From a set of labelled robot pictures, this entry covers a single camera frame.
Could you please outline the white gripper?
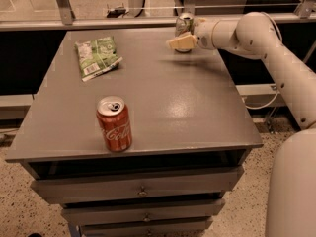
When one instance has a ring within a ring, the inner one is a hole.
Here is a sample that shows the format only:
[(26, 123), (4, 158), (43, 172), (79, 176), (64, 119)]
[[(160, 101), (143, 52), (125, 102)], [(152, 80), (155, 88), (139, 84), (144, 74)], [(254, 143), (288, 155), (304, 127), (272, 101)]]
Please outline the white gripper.
[(215, 20), (195, 18), (195, 36), (190, 32), (186, 32), (169, 39), (167, 45), (174, 50), (191, 50), (198, 44), (201, 48), (214, 50), (212, 35), (216, 24)]

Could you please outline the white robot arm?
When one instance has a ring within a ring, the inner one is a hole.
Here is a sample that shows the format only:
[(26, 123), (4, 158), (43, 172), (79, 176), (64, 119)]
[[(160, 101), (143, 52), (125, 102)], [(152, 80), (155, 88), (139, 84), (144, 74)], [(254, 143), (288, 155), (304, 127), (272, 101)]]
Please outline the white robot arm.
[(172, 49), (223, 49), (261, 60), (301, 130), (275, 155), (266, 237), (316, 237), (316, 73), (281, 41), (273, 19), (252, 12), (238, 20), (197, 18), (169, 39)]

